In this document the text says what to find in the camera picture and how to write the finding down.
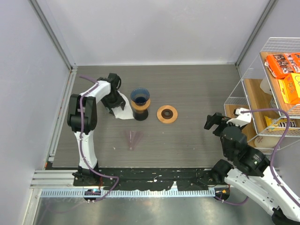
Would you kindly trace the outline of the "white paper coffee filter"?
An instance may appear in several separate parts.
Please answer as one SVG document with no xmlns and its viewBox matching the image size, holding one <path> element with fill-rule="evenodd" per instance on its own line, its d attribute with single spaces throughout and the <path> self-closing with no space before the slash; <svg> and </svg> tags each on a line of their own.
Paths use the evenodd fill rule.
<svg viewBox="0 0 300 225">
<path fill-rule="evenodd" d="M 120 106 L 115 107 L 115 108 L 112 109 L 112 112 L 113 112 L 115 118 L 121 119 L 121 120 L 134 119 L 133 111 L 132 111 L 132 108 L 130 106 L 130 102 L 129 102 L 128 98 L 124 94 L 122 94 L 120 91 L 118 91 L 118 93 L 125 100 L 125 106 L 124 106 L 124 109 L 122 109 Z"/>
</svg>

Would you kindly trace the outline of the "blue glass dripper cone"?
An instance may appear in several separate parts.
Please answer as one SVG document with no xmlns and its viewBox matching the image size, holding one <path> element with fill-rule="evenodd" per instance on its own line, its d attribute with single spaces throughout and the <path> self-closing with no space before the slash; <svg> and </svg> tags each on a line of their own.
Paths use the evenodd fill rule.
<svg viewBox="0 0 300 225">
<path fill-rule="evenodd" d="M 138 105 L 143 105 L 150 98 L 150 93 L 146 88 L 136 88 L 131 92 L 130 98 Z"/>
</svg>

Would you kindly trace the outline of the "bamboo dripper ring holder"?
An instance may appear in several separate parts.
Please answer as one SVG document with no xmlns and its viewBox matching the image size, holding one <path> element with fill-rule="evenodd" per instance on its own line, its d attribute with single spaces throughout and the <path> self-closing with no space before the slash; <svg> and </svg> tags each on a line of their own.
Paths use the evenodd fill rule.
<svg viewBox="0 0 300 225">
<path fill-rule="evenodd" d="M 131 100 L 131 106 L 135 111 L 145 111 L 145 110 L 147 110 L 150 106 L 150 103 L 151 103 L 150 98 L 143 105 L 138 105 L 137 103 L 135 103 L 134 101 Z"/>
</svg>

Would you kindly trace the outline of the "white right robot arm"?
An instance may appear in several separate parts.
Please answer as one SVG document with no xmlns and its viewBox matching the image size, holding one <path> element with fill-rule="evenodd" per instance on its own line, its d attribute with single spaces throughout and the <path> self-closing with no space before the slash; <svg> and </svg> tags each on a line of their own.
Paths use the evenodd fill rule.
<svg viewBox="0 0 300 225">
<path fill-rule="evenodd" d="M 233 186 L 260 205 L 276 225 L 300 223 L 300 198 L 276 172 L 272 156 L 268 159 L 258 149 L 248 144 L 243 128 L 252 120 L 252 111 L 234 110 L 229 118 L 219 112 L 208 115 L 204 129 L 213 131 L 221 141 L 224 160 L 219 160 L 210 175 L 216 184 Z"/>
</svg>

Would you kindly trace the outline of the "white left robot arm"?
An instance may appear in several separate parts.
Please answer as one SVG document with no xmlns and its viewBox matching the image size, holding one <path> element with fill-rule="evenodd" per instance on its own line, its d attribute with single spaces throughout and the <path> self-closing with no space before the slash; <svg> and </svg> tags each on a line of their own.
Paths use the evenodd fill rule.
<svg viewBox="0 0 300 225">
<path fill-rule="evenodd" d="M 101 102 L 114 116 L 124 113 L 126 101 L 119 92 L 121 78 L 110 73 L 97 80 L 81 76 L 93 85 L 80 94 L 72 94 L 69 100 L 67 124 L 74 132 L 80 154 L 78 173 L 84 175 L 84 181 L 91 187 L 100 181 L 98 160 L 94 150 L 94 130 L 97 126 L 97 104 Z"/>
</svg>

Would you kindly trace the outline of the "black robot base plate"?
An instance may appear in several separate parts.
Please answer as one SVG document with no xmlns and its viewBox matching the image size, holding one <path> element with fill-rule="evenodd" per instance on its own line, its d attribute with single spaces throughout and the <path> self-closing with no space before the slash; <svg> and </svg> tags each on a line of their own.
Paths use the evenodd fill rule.
<svg viewBox="0 0 300 225">
<path fill-rule="evenodd" d="M 101 168 L 99 172 L 105 177 L 93 172 L 78 171 L 72 173 L 73 185 L 96 186 L 109 190 L 119 177 L 114 190 L 122 191 L 167 191 L 175 184 L 179 191 L 207 190 L 225 182 L 207 168 Z"/>
</svg>

